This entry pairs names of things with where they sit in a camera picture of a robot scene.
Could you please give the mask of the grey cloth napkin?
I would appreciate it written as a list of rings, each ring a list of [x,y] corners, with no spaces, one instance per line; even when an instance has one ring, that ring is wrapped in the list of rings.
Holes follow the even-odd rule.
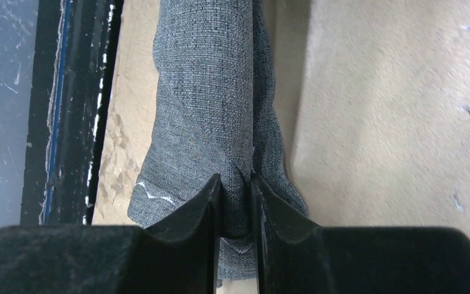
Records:
[[[307,212],[284,170],[261,1],[162,1],[153,60],[159,73],[155,122],[128,217],[149,227],[218,174],[225,189],[218,279],[253,279],[252,173]]]

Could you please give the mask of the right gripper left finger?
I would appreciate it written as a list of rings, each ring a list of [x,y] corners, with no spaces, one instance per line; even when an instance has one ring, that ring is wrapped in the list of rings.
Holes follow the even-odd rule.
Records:
[[[214,175],[148,228],[0,228],[0,293],[215,293],[222,192]]]

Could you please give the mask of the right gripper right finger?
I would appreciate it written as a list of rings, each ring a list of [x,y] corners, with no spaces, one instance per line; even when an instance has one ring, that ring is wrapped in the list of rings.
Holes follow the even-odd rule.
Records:
[[[251,181],[260,293],[470,293],[470,239],[450,227],[323,227]]]

